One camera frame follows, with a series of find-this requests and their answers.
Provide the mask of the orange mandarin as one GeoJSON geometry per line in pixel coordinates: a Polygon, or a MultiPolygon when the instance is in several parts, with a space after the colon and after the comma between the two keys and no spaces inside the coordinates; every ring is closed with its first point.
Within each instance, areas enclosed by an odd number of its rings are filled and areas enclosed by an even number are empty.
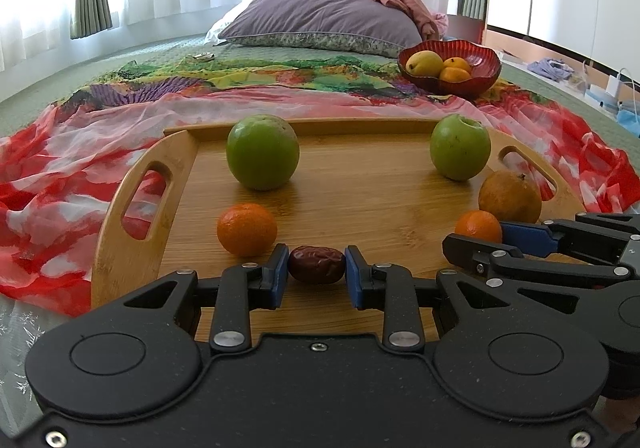
{"type": "Polygon", "coordinates": [[[266,252],[276,241],[278,225],[260,204],[242,203],[220,214],[216,233],[227,252],[238,257],[254,257],[266,252]]]}
{"type": "Polygon", "coordinates": [[[446,83],[463,83],[469,81],[472,76],[465,70],[455,68],[443,68],[440,71],[439,79],[446,83]]]}
{"type": "Polygon", "coordinates": [[[462,57],[447,58],[444,61],[444,67],[465,70],[466,73],[472,72],[471,65],[462,57]]]}
{"type": "Polygon", "coordinates": [[[462,214],[454,226],[454,233],[486,242],[502,241],[502,228],[499,221],[491,213],[483,210],[462,214]]]}

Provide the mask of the brownish yellow pear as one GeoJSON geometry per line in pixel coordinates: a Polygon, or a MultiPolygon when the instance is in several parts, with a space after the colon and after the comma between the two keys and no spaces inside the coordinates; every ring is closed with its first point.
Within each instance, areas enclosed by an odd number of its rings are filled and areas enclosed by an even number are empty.
{"type": "Polygon", "coordinates": [[[534,224],[541,207],[539,188],[525,174],[512,171],[491,173],[478,193],[478,208],[504,222],[534,224]]]}

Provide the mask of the dark red date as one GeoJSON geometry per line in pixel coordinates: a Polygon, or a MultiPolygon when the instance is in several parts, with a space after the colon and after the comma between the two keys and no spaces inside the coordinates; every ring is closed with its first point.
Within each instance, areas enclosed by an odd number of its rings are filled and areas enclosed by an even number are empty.
{"type": "Polygon", "coordinates": [[[301,283],[336,283],[345,270],[344,254],[328,246],[298,246],[288,257],[288,273],[301,283]]]}

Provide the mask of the smaller green apple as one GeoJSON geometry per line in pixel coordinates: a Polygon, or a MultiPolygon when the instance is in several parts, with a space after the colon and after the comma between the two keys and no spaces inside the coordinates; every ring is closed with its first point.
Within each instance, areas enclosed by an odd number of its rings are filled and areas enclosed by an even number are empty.
{"type": "Polygon", "coordinates": [[[475,177],[487,164],[491,140],[481,122],[450,114],[434,127],[430,155],[434,167],[442,176],[455,182],[475,177]]]}

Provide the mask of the large green apple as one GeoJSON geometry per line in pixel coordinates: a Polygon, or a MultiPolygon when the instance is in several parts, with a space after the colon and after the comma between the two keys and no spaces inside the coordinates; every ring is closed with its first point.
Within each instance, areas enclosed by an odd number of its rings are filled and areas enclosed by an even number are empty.
{"type": "Polygon", "coordinates": [[[226,157],[230,172],[245,188],[268,191],[286,184],[296,171],[299,143],[289,122],[256,114],[229,132],[226,157]]]}

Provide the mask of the wooden bamboo serving tray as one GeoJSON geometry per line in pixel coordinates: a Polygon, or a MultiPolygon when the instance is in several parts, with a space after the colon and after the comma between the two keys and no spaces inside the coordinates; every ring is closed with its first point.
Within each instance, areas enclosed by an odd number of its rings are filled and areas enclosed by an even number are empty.
{"type": "MultiPolygon", "coordinates": [[[[435,124],[415,119],[296,120],[300,160],[281,188],[256,192],[231,174],[230,128],[170,128],[140,156],[107,210],[92,268],[91,304],[102,307],[175,272],[201,307],[198,334],[209,340],[218,282],[241,260],[216,234],[222,212],[255,202],[276,219],[287,246],[356,246],[366,260],[433,277],[446,262],[442,239],[477,206],[482,176],[453,182],[430,152],[435,124]]],[[[384,314],[352,306],[345,283],[286,283],[281,306],[250,312],[252,343],[267,332],[382,336],[384,314]]]]}

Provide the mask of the blue cloth on floor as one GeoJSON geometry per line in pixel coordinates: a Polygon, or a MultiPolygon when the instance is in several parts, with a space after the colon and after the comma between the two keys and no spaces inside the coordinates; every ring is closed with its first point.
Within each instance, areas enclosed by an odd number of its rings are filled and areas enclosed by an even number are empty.
{"type": "Polygon", "coordinates": [[[561,59],[542,58],[527,65],[527,70],[554,82],[568,81],[574,69],[561,59]]]}

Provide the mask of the orange mandarin in bowl front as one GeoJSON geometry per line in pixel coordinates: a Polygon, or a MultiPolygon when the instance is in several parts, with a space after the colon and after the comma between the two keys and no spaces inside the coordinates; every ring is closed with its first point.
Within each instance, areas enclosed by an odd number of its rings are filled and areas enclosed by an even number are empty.
{"type": "Polygon", "coordinates": [[[472,76],[465,70],[455,68],[443,68],[440,71],[439,79],[446,83],[463,83],[469,81],[472,76]]]}

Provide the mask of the orange mandarin in bowl back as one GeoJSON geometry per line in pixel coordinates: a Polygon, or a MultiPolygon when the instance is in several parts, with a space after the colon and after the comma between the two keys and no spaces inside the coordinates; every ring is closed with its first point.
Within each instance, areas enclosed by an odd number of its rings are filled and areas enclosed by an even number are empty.
{"type": "Polygon", "coordinates": [[[444,67],[465,70],[466,73],[472,72],[471,65],[462,57],[447,58],[444,61],[444,67]]]}

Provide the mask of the yellow pear in bowl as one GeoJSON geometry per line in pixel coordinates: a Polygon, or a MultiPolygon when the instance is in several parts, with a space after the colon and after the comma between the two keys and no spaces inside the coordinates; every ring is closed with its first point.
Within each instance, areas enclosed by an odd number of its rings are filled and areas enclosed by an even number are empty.
{"type": "Polygon", "coordinates": [[[444,60],[437,52],[421,50],[412,54],[405,64],[405,69],[413,76],[430,76],[437,78],[444,67],[444,60]]]}

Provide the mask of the colourful floral scarf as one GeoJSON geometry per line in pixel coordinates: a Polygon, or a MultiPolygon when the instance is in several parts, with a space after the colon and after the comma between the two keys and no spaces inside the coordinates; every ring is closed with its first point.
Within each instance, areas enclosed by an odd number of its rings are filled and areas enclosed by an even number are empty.
{"type": "Polygon", "coordinates": [[[299,57],[256,59],[222,58],[194,60],[186,56],[168,64],[137,64],[123,67],[82,86],[65,100],[55,101],[64,116],[78,110],[157,101],[165,95],[204,95],[218,90],[254,86],[284,86],[319,92],[348,93],[374,102],[390,102],[425,96],[438,102],[451,97],[434,95],[404,78],[395,61],[364,55],[321,56],[304,49],[299,57]]]}

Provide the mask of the red white sheer scarf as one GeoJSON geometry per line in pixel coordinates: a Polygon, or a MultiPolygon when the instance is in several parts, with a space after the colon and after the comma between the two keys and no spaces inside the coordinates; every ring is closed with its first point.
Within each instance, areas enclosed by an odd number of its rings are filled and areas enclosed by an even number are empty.
{"type": "Polygon", "coordinates": [[[52,104],[1,142],[1,291],[63,315],[90,306],[91,265],[108,204],[130,166],[168,127],[234,122],[254,113],[283,119],[451,113],[493,126],[540,153],[591,212],[634,213],[639,177],[577,114],[508,82],[479,100],[437,101],[406,83],[271,85],[174,76],[101,84],[52,104]]]}

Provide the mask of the small metallic object on bed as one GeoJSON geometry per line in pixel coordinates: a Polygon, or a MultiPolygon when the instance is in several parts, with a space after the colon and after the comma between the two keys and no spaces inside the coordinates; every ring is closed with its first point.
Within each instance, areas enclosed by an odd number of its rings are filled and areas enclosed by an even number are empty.
{"type": "Polygon", "coordinates": [[[193,55],[192,58],[200,61],[212,61],[215,60],[215,55],[212,52],[201,52],[200,54],[193,55]]]}

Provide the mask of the purple pillow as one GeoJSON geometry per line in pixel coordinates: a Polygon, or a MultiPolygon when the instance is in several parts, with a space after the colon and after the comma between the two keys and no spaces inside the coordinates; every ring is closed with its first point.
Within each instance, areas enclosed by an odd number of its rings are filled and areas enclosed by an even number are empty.
{"type": "Polygon", "coordinates": [[[388,58],[422,42],[409,16],[376,0],[252,0],[218,38],[244,46],[314,48],[388,58]]]}

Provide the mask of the green quilted bedspread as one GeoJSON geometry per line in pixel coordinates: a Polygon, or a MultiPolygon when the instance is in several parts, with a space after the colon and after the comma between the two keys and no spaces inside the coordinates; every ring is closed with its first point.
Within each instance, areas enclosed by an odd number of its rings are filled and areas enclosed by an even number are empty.
{"type": "MultiPolygon", "coordinates": [[[[502,66],[501,77],[518,86],[552,99],[581,116],[596,133],[608,144],[627,151],[634,164],[639,163],[639,139],[631,136],[616,123],[612,116],[602,108],[592,108],[580,101],[574,90],[550,80],[545,80],[526,69],[526,64],[540,58],[560,56],[574,68],[584,60],[574,52],[542,41],[521,36],[507,30],[490,26],[485,32],[485,44],[503,56],[506,63],[502,66]]],[[[44,78],[20,90],[1,103],[1,135],[10,136],[31,123],[42,110],[52,102],[65,100],[76,90],[86,86],[97,78],[111,73],[124,64],[134,60],[137,64],[168,64],[198,52],[216,52],[231,58],[260,57],[297,57],[299,52],[288,50],[228,50],[224,46],[215,47],[205,43],[201,35],[190,38],[177,38],[171,41],[156,42],[145,46],[131,47],[113,55],[94,58],[81,64],[44,78]]]]}

